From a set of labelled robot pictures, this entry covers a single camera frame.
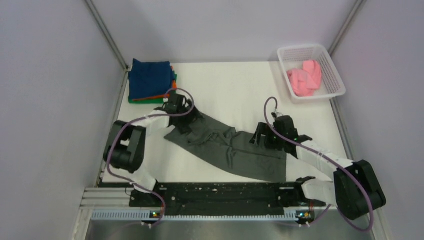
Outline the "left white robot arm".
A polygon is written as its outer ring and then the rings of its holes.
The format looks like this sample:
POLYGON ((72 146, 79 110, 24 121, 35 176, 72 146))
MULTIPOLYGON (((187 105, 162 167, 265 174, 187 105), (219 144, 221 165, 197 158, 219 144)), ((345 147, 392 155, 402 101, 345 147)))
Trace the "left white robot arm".
POLYGON ((174 126, 185 128, 198 117, 199 111, 191 94, 188 96, 171 93, 162 106, 129 122, 117 120, 113 123, 103 153, 106 171, 113 177, 128 182, 135 190, 141 191, 141 200, 149 207, 160 202, 160 193, 154 187, 157 180, 143 171, 142 180, 115 173, 124 170, 134 174, 142 169, 147 138, 156 132, 174 126))

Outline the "dark grey t-shirt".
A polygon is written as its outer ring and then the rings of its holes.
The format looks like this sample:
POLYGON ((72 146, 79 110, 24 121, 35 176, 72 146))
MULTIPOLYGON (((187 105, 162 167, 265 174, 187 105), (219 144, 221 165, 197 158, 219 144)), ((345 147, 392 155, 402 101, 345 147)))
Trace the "dark grey t-shirt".
POLYGON ((273 183, 287 180, 287 154, 250 143, 253 134, 237 131, 205 113, 190 131, 172 130, 164 139, 206 163, 233 175, 273 183))

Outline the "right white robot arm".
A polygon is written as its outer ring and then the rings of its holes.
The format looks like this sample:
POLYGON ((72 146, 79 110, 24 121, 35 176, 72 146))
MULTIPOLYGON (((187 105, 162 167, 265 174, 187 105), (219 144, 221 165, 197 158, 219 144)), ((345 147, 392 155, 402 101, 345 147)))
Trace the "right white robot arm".
POLYGON ((372 165, 366 160, 353 161, 319 146, 308 135, 300 135, 288 115, 273 115, 274 123, 259 122, 250 143, 264 143, 266 149, 284 151, 309 164, 330 181, 308 176, 298 179, 300 188, 293 192, 299 206, 312 200, 333 205, 349 220, 356 220, 387 204, 386 196, 372 165))

